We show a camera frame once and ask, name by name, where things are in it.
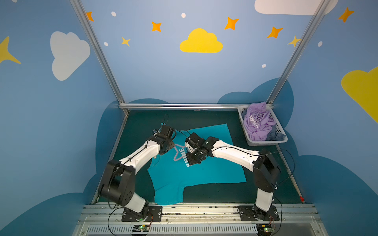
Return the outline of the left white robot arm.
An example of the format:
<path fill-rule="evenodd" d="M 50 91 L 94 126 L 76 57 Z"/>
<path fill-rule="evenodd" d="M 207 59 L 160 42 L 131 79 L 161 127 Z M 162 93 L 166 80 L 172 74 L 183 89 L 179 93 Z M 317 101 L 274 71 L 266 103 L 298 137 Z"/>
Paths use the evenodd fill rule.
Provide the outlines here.
<path fill-rule="evenodd" d="M 176 135 L 175 129 L 162 125 L 135 152 L 119 161 L 110 160 L 101 178 L 98 195 L 124 207 L 135 219 L 144 220 L 148 215 L 149 203 L 135 193 L 136 175 L 152 158 L 174 148 Z"/>

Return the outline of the right green circuit board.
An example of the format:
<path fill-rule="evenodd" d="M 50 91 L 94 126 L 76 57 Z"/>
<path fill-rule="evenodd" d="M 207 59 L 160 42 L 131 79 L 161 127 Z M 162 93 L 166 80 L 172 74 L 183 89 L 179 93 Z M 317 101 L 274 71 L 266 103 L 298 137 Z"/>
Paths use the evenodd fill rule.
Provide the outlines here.
<path fill-rule="evenodd" d="M 271 236 L 274 231 L 270 225 L 265 225 L 265 224 L 258 224 L 256 228 L 257 228 L 257 236 Z"/>

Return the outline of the green circuit board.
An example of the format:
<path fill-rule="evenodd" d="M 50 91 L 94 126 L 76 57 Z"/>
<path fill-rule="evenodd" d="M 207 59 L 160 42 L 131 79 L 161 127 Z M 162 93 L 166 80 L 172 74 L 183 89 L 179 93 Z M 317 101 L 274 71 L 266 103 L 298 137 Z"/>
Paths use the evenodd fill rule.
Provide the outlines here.
<path fill-rule="evenodd" d="M 150 230 L 149 225 L 134 225 L 132 228 L 133 233 L 148 233 Z"/>
<path fill-rule="evenodd" d="M 265 224 L 258 224 L 256 228 L 257 228 L 257 236 L 271 236 L 274 231 L 270 225 L 265 225 Z"/>

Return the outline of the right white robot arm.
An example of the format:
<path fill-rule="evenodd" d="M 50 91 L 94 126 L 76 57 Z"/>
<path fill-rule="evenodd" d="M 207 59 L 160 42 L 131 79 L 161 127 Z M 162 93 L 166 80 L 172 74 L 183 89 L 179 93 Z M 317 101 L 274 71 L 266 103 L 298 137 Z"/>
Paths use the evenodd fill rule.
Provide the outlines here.
<path fill-rule="evenodd" d="M 201 164 L 208 157 L 221 158 L 238 164 L 254 173 L 257 186 L 255 211 L 269 212 L 272 209 L 273 195 L 281 175 L 281 169 L 272 154 L 247 150 L 208 137 L 206 140 L 192 133 L 185 140 L 189 165 Z"/>

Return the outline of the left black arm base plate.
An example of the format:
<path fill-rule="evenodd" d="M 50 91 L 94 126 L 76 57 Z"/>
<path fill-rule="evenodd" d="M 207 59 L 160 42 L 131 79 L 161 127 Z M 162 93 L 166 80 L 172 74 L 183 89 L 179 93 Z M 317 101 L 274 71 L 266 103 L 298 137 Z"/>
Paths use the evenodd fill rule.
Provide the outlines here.
<path fill-rule="evenodd" d="M 122 222 L 160 222 L 162 217 L 162 206 L 148 206 L 141 212 L 135 212 L 125 208 L 122 215 Z"/>

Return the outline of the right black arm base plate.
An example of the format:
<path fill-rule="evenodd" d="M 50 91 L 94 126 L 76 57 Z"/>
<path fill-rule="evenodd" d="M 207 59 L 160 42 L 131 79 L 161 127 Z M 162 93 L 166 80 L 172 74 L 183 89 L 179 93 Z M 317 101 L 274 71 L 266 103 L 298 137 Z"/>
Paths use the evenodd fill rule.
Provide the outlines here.
<path fill-rule="evenodd" d="M 280 221 L 277 208 L 272 205 L 268 211 L 263 211 L 257 206 L 239 206 L 237 209 L 241 221 Z"/>

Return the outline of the dark blue t-shirt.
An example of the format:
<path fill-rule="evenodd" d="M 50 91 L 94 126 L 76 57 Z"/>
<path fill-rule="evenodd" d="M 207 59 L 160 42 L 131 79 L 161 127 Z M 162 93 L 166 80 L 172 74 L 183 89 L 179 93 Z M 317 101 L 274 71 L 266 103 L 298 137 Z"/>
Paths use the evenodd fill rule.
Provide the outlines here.
<path fill-rule="evenodd" d="M 283 141 L 286 135 L 277 132 L 276 126 L 272 125 L 271 131 L 267 134 L 266 141 Z"/>

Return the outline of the right aluminium frame post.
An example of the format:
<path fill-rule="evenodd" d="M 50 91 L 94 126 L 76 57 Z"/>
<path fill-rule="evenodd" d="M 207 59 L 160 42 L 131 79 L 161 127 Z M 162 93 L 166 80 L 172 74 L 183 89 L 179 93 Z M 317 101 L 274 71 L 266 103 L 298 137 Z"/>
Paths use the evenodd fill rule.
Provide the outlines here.
<path fill-rule="evenodd" d="M 277 96 L 279 95 L 280 91 L 282 90 L 284 84 L 288 80 L 290 74 L 292 73 L 293 69 L 295 68 L 296 64 L 298 63 L 301 55 L 305 51 L 308 43 L 310 42 L 312 36 L 316 32 L 318 26 L 320 25 L 322 19 L 326 15 L 326 9 L 331 3 L 331 0 L 322 0 L 320 1 L 316 11 L 314 12 L 311 20 L 309 21 L 304 33 L 302 34 L 302 38 L 300 42 L 298 42 L 297 46 L 293 54 L 291 55 L 286 67 L 284 68 L 281 76 L 279 77 L 277 83 L 275 84 L 273 90 L 271 91 L 268 99 L 266 100 L 267 104 L 273 104 L 276 100 Z"/>

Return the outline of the front aluminium rail base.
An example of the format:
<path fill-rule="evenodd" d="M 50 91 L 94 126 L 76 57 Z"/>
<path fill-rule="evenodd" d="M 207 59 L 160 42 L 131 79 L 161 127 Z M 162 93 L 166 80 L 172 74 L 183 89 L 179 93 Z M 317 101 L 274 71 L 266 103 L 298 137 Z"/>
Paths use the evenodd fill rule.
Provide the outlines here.
<path fill-rule="evenodd" d="M 270 225 L 272 236 L 326 236 L 313 204 L 275 204 L 280 221 L 241 221 L 236 203 L 183 203 L 162 207 L 160 222 L 122 222 L 123 209 L 105 203 L 86 205 L 75 236 L 257 236 L 258 224 Z M 133 233 L 134 225 L 149 225 L 148 233 Z"/>

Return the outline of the white plastic laundry basket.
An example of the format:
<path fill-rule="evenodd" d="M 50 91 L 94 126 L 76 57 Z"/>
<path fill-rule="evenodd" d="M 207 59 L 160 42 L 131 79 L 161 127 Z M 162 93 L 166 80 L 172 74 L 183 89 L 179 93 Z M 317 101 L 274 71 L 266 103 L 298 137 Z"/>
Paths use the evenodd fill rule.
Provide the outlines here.
<path fill-rule="evenodd" d="M 265 102 L 242 105 L 237 110 L 249 146 L 274 146 L 288 141 L 272 108 Z"/>

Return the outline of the left green circuit board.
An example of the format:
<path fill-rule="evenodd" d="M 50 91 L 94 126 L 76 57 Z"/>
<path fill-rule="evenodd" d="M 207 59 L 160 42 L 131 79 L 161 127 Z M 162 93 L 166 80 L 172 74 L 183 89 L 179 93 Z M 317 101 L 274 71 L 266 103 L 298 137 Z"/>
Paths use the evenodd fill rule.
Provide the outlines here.
<path fill-rule="evenodd" d="M 132 228 L 133 233 L 148 233 L 150 230 L 149 225 L 134 225 Z"/>

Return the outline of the teal printed t-shirt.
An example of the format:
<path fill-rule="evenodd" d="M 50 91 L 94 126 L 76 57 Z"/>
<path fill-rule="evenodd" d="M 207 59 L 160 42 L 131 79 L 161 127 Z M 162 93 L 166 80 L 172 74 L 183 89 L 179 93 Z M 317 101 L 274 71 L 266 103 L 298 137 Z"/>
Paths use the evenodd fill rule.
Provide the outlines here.
<path fill-rule="evenodd" d="M 189 165 L 185 149 L 186 136 L 178 133 L 175 147 L 158 155 L 148 168 L 155 190 L 155 203 L 172 205 L 183 202 L 185 187 L 213 183 L 245 183 L 242 166 L 208 157 L 201 164 Z"/>

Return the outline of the left aluminium frame post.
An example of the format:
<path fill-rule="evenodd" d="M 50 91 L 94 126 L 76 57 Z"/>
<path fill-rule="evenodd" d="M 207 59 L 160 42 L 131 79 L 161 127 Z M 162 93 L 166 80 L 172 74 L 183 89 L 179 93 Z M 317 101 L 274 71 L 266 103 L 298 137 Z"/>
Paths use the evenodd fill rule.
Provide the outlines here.
<path fill-rule="evenodd" d="M 105 58 L 105 54 L 101 48 L 101 45 L 95 35 L 95 32 L 91 26 L 91 23 L 90 23 L 90 20 L 88 19 L 87 15 L 86 15 L 86 12 L 85 12 L 85 9 L 84 9 L 84 6 L 82 4 L 82 2 L 80 0 L 70 0 L 70 3 L 84 29 L 84 32 L 86 34 L 86 36 L 88 37 L 89 39 L 89 42 L 94 50 L 94 53 L 104 71 L 104 74 L 106 76 L 106 78 L 108 79 L 109 83 L 110 83 L 110 86 L 118 100 L 118 102 L 121 104 L 121 103 L 124 103 L 125 100 L 122 96 L 122 93 L 121 93 L 121 90 L 119 88 L 119 85 L 114 77 L 114 74 L 113 72 L 111 71 L 111 68 L 110 68 L 110 65 L 108 63 L 108 61 L 106 60 Z"/>

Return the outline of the rear horizontal aluminium frame bar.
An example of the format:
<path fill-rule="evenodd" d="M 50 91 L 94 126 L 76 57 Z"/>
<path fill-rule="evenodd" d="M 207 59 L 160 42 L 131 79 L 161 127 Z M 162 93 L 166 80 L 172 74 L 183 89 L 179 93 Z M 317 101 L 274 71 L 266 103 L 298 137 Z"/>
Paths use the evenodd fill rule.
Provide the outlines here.
<path fill-rule="evenodd" d="M 162 109 L 162 110 L 234 110 L 250 104 L 157 104 L 157 103 L 120 103 L 120 109 Z"/>

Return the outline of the purple t-shirt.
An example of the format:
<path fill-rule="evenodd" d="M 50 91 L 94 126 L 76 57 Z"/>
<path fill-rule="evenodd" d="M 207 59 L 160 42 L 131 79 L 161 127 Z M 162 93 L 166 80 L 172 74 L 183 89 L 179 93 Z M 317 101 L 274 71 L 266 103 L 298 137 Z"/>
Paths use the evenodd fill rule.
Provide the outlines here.
<path fill-rule="evenodd" d="M 265 141 L 272 125 L 276 122 L 270 117 L 271 112 L 266 108 L 266 102 L 253 103 L 247 110 L 243 119 L 248 137 L 255 142 Z"/>

